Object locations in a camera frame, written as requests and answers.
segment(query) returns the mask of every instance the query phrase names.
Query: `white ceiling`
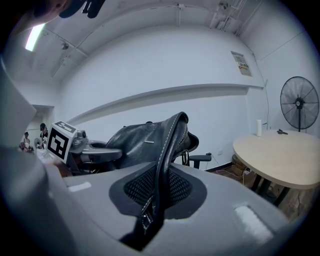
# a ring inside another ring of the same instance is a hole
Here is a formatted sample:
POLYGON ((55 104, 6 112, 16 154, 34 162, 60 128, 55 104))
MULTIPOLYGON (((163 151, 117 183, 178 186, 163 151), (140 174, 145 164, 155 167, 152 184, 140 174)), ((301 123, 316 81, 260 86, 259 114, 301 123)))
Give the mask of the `white ceiling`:
POLYGON ((198 25, 215 29, 231 14, 223 30, 240 33, 260 1, 107 0, 94 19, 89 19, 80 10, 70 18, 58 17, 47 23, 33 52, 24 48, 30 30, 19 34, 8 43, 3 59, 16 78, 23 78, 24 72, 37 71, 60 83, 99 47, 139 29, 161 25, 198 25), (228 3, 228 8, 220 8, 217 12, 220 2, 228 3), (230 5, 239 8, 233 10, 230 5))

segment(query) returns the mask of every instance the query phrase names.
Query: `fan pole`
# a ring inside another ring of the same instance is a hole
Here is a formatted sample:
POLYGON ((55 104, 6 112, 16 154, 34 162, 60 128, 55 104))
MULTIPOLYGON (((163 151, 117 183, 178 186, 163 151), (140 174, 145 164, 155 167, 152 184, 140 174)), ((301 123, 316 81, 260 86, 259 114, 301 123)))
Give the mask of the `fan pole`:
POLYGON ((299 132, 301 128, 301 108, 298 108, 298 114, 299 114, 299 132))

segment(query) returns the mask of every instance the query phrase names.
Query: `beige table top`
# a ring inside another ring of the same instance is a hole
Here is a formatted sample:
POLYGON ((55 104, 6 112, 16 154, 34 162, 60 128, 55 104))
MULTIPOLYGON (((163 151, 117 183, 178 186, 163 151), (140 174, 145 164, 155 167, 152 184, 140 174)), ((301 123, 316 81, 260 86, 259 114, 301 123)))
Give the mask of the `beige table top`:
POLYGON ((320 183, 320 139, 304 132, 263 131, 233 143, 235 155, 261 177, 293 189, 311 189, 320 183))

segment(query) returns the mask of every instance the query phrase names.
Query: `person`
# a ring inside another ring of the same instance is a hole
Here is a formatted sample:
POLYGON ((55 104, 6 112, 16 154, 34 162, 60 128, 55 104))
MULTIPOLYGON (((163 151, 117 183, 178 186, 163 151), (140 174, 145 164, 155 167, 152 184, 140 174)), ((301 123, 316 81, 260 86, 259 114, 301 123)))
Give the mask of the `person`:
POLYGON ((30 146, 30 139, 28 139, 29 133, 26 131, 24 133, 24 138, 22 138, 22 141, 20 142, 20 147, 25 152, 31 152, 32 148, 30 146))
POLYGON ((41 145, 40 145, 40 149, 45 150, 47 147, 47 139, 48 139, 48 130, 46 127, 46 124, 42 123, 40 124, 40 138, 42 139, 41 145))

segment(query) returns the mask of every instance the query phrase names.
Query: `cap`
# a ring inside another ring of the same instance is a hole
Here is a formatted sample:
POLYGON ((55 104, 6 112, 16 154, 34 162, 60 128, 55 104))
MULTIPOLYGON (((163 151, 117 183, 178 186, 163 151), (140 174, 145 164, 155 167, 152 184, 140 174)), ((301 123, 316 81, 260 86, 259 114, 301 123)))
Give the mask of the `cap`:
POLYGON ((60 18, 69 18, 74 15, 84 5, 87 0, 71 0, 71 3, 67 9, 59 14, 60 18))
POLYGON ((45 123, 40 124, 40 131, 42 131, 44 128, 47 128, 46 124, 45 123))

